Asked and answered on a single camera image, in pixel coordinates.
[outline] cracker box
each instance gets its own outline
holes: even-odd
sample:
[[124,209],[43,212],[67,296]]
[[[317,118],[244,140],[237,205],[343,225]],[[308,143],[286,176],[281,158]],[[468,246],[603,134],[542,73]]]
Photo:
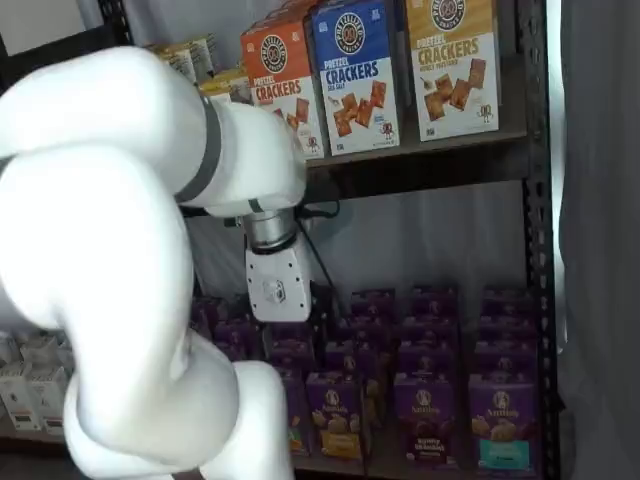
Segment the cracker box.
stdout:
[[33,366],[16,362],[0,369],[0,397],[16,430],[41,431],[42,419],[38,414],[38,399],[28,383]]
[[357,377],[342,372],[311,373],[307,396],[321,452],[330,457],[363,460],[371,448],[371,432],[362,415],[362,388]]
[[287,397],[289,448],[294,455],[309,455],[313,444],[311,415],[300,372],[278,368]]
[[64,435],[62,416],[68,379],[63,367],[38,367],[28,375],[29,386],[38,399],[38,413],[49,435]]
[[406,0],[420,139],[498,129],[494,0]]
[[333,155],[400,145],[393,29],[385,0],[333,0],[314,12]]
[[535,476],[536,398],[532,382],[470,380],[471,430],[481,470],[492,476]]
[[395,377],[394,393],[407,460],[455,468],[455,402],[451,384],[418,373],[400,372]]
[[321,86],[309,57],[314,50],[307,32],[310,6],[258,22],[241,40],[253,104],[287,123],[306,158],[323,158],[327,134]]

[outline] cracker image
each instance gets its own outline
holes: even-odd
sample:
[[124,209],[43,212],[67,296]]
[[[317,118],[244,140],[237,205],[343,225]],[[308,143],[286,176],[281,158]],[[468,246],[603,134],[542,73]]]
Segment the cracker image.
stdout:
[[436,80],[436,88],[438,89],[438,93],[440,94],[442,101],[448,102],[451,98],[451,93],[453,93],[453,85],[451,84],[451,78],[449,78],[448,73],[445,73]]
[[298,131],[298,125],[300,123],[298,122],[298,119],[296,117],[287,113],[287,123],[293,129],[294,132]]
[[358,116],[356,117],[356,123],[359,123],[365,128],[369,128],[371,122],[371,114],[373,113],[373,104],[365,100],[360,99],[360,106],[358,107]]
[[309,100],[306,98],[296,99],[296,119],[298,122],[309,122]]
[[484,72],[486,69],[486,60],[480,58],[471,59],[471,68],[469,69],[469,85],[471,85],[471,88],[484,87]]
[[387,95],[387,84],[385,82],[373,81],[371,86],[371,103],[374,107],[384,108],[384,99]]
[[429,120],[435,122],[437,119],[444,117],[443,101],[438,92],[433,92],[429,95],[426,95],[424,97],[424,103],[427,105]]
[[350,122],[358,116],[358,101],[353,93],[346,95],[342,99],[342,106],[344,107],[345,116],[347,121]]
[[452,107],[456,107],[460,111],[464,111],[464,107],[467,106],[467,100],[469,99],[469,92],[471,91],[471,85],[466,80],[458,79],[456,86],[451,94],[449,103]]
[[333,114],[333,119],[336,122],[336,130],[339,137],[345,137],[351,134],[351,125],[344,110],[339,110]]

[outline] orange cracker box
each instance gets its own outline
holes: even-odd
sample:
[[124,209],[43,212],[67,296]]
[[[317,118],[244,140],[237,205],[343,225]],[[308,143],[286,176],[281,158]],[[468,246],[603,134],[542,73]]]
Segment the orange cracker box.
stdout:
[[242,35],[253,104],[282,118],[307,158],[327,152],[321,87],[313,75],[307,9],[292,9],[259,22]]
[[420,139],[497,130],[494,0],[406,0]]

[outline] pretzel crackers box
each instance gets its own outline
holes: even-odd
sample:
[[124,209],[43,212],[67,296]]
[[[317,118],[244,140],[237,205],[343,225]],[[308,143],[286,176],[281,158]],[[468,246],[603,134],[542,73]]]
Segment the pretzel crackers box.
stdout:
[[322,158],[327,136],[308,55],[313,45],[306,34],[307,10],[295,8],[254,24],[242,35],[242,49],[253,104],[282,118],[307,158]]
[[393,26],[384,0],[329,1],[313,15],[334,155],[400,144]]
[[494,0],[407,0],[420,139],[498,129]]

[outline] blue cracker box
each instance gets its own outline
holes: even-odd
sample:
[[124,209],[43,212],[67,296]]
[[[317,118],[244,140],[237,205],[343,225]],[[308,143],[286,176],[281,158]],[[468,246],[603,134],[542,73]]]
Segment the blue cracker box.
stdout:
[[393,8],[330,0],[312,21],[332,154],[400,145]]

